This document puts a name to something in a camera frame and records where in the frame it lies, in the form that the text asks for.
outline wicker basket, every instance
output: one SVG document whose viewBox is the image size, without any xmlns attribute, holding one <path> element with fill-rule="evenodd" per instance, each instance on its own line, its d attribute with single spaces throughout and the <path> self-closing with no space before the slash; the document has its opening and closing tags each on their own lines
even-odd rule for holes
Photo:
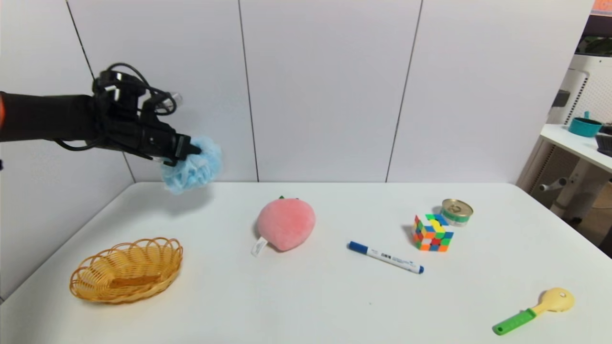
<svg viewBox="0 0 612 344">
<path fill-rule="evenodd" d="M 134 302 L 166 290 L 181 268 L 183 248 L 176 239 L 157 237 L 115 245 L 81 262 L 70 278 L 70 292 L 92 302 Z"/>
</svg>

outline marker pen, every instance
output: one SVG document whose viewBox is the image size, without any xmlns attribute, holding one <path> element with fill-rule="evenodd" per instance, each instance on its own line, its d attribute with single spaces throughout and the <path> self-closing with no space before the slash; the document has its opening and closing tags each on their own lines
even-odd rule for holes
<svg viewBox="0 0 612 344">
<path fill-rule="evenodd" d="M 414 272 L 415 274 L 422 274 L 423 271 L 425 270 L 423 266 L 418 265 L 413 261 L 401 260 L 392 255 L 388 255 L 378 250 L 371 249 L 367 246 L 363 246 L 362 244 L 358 244 L 354 241 L 351 241 L 348 244 L 348 248 L 352 251 L 363 253 L 364 255 L 368 255 L 378 260 L 385 261 L 389 264 L 393 264 L 397 267 L 401 267 L 402 269 Z"/>
</svg>

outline blue mesh loofah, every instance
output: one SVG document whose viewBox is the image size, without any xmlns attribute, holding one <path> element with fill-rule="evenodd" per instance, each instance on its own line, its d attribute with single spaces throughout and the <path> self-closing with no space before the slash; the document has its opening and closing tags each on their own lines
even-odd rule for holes
<svg viewBox="0 0 612 344">
<path fill-rule="evenodd" d="M 221 171 L 221 148 L 212 139 L 205 136 L 192 138 L 191 144 L 202 149 L 202 153 L 189 154 L 174 167 L 162 165 L 163 181 L 175 195 L 208 184 Z"/>
</svg>

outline tin can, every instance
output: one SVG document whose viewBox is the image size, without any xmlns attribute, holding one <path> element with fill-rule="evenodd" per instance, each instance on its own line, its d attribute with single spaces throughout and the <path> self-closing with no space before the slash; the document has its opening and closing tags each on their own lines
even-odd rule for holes
<svg viewBox="0 0 612 344">
<path fill-rule="evenodd" d="M 463 227 L 467 225 L 473 213 L 472 207 L 464 201 L 453 198 L 442 201 L 442 211 L 440 214 L 451 226 Z"/>
</svg>

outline white fabric tag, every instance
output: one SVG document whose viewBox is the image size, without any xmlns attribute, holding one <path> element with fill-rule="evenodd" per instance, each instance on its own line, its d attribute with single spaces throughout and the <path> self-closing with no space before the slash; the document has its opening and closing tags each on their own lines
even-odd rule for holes
<svg viewBox="0 0 612 344">
<path fill-rule="evenodd" d="M 257 242 L 255 243 L 255 246 L 253 246 L 253 248 L 251 249 L 251 254 L 254 257 L 257 257 L 261 252 L 261 249 L 263 249 L 266 245 L 267 240 L 264 237 L 260 236 L 259 240 L 257 240 Z"/>
</svg>

